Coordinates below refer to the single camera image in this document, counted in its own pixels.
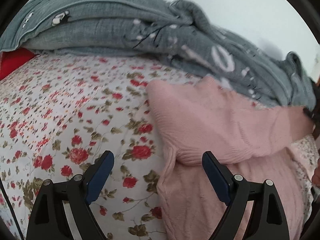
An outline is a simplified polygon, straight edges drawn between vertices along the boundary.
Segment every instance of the gray blanket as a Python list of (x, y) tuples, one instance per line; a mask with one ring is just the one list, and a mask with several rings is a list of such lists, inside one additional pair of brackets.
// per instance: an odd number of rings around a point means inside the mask
[(315, 107), (299, 57), (276, 61), (253, 44), (212, 26), (186, 0), (32, 0), (0, 38), (0, 51), (18, 47), (58, 53), (134, 56), (199, 76), (213, 75), (267, 106)]

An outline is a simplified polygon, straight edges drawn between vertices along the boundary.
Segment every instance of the folded blanket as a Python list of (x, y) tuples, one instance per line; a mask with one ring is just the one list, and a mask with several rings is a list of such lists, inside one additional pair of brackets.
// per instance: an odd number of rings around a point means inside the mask
[(224, 78), (237, 92), (267, 106), (315, 106), (297, 55), (276, 61), (240, 36), (212, 26), (186, 0), (32, 0), (0, 38), (0, 51), (19, 46), (80, 55), (83, 48), (108, 56), (151, 53), (189, 73)]
[[(288, 147), (312, 132), (313, 124), (302, 107), (256, 110), (211, 77), (195, 87), (152, 81), (147, 92), (164, 143), (166, 166), (158, 193), (170, 239), (208, 239), (225, 211), (201, 166), (205, 151), (212, 151), (233, 174), (248, 181), (273, 180), (290, 239), (299, 239), (303, 201), (293, 161), (305, 170), (310, 170), (310, 164)], [(249, 203), (236, 239), (244, 234), (251, 208)]]

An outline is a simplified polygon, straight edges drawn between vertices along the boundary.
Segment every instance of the screw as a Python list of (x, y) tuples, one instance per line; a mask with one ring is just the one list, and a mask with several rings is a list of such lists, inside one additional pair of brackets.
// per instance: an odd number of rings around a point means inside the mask
[(241, 181), (241, 180), (243, 180), (243, 177), (241, 175), (237, 174), (237, 175), (235, 175), (235, 180)]
[(43, 182), (43, 185), (48, 186), (50, 183), (51, 183), (51, 180), (50, 180), (50, 179), (46, 179), (46, 180)]
[(273, 185), (273, 181), (271, 179), (267, 179), (266, 180), (266, 184), (269, 185), (269, 186), (272, 186)]
[(73, 179), (74, 179), (75, 181), (81, 181), (82, 175), (81, 175), (81, 174), (78, 174), (78, 175), (74, 176)]

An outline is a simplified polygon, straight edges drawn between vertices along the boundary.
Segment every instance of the pink clothing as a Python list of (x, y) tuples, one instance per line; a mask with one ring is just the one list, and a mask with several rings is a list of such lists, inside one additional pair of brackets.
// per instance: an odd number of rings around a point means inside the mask
[[(209, 239), (225, 211), (201, 166), (205, 151), (248, 181), (273, 180), (290, 239), (299, 239), (303, 201), (292, 159), (300, 159), (288, 147), (312, 133), (302, 107), (255, 110), (248, 99), (222, 89), (211, 77), (195, 87), (152, 81), (147, 91), (164, 142), (166, 165), (158, 193), (169, 239)], [(249, 203), (235, 239), (242, 238), (251, 207)]]

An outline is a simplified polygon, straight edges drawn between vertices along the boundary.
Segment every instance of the pillow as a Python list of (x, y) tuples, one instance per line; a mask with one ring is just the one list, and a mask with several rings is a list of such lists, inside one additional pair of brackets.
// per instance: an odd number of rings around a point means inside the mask
[(4, 79), (11, 72), (33, 59), (35, 54), (31, 51), (20, 48), (11, 52), (0, 53), (0, 80)]

